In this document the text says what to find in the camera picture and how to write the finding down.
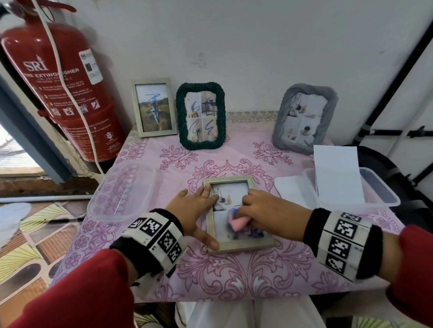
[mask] table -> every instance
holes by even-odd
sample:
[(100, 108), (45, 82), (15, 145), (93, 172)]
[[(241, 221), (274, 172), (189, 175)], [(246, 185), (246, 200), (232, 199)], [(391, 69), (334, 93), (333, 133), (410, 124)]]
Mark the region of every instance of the table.
[[(216, 150), (189, 151), (178, 135), (139, 138), (133, 129), (116, 160), (140, 159), (161, 172), (160, 187), (150, 209), (164, 207), (181, 189), (195, 192), (204, 178), (252, 175), (259, 189), (278, 196), (277, 177), (300, 175), (313, 167), (312, 156), (276, 149), (271, 143), (273, 122), (227, 123), (226, 141)], [(385, 231), (399, 233), (404, 225), (388, 208), (363, 215)], [(198, 223), (205, 228), (204, 217)], [(66, 253), (52, 284), (107, 248), (128, 223), (99, 222), (87, 217)], [(188, 250), (175, 273), (166, 276), (136, 302), (235, 300), (322, 294), (386, 286), (380, 278), (350, 283), (319, 264), (305, 244), (276, 238), (276, 247), (234, 254), (209, 255), (195, 239), (187, 237)]]

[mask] red sleeve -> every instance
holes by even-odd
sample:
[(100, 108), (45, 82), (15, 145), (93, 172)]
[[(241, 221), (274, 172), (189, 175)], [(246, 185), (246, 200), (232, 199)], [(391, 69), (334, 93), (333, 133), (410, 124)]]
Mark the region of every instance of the red sleeve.
[(28, 303), (8, 328), (133, 328), (125, 260), (104, 249)]
[(433, 235), (408, 225), (399, 242), (403, 258), (387, 296), (401, 312), (433, 327)]

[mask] red fire extinguisher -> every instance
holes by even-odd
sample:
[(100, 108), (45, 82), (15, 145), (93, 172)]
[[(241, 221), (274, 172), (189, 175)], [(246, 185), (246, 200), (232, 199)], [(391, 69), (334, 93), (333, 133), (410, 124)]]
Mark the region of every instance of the red fire extinguisher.
[[(64, 3), (48, 0), (38, 3), (77, 11)], [(7, 57), (45, 107), (39, 112), (61, 127), (90, 170), (99, 173), (84, 123), (61, 85), (51, 43), (31, 0), (15, 0), (3, 6), (3, 11), (25, 20), (24, 26), (1, 35)], [(65, 83), (89, 125), (98, 162), (106, 172), (125, 141), (113, 99), (83, 33), (63, 23), (48, 26), (57, 45)]]

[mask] white card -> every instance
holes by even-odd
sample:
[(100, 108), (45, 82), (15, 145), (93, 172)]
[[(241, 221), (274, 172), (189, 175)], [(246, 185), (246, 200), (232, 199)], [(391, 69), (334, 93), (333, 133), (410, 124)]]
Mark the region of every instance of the white card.
[(314, 145), (317, 193), (328, 204), (365, 204), (356, 147)]
[(294, 202), (303, 207), (307, 207), (311, 209), (298, 185), (298, 179), (302, 178), (301, 176), (293, 176), (293, 177), (282, 177), (275, 179), (275, 188), (280, 193), (282, 199), (288, 200), (290, 202)]

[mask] plastic container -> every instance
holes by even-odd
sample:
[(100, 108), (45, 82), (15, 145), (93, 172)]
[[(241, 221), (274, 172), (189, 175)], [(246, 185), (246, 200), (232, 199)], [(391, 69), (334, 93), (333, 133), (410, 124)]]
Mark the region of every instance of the plastic container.
[(316, 169), (314, 168), (305, 169), (302, 172), (306, 189), (310, 194), (307, 202), (314, 208), (323, 207), (329, 211), (344, 211), (353, 214), (369, 214), (377, 209), (400, 205), (400, 198), (374, 171), (367, 167), (360, 167), (359, 173), (365, 204), (328, 204), (322, 201), (316, 191)]
[(87, 214), (101, 221), (133, 221), (146, 213), (155, 185), (156, 169), (143, 161), (112, 166), (87, 206)]

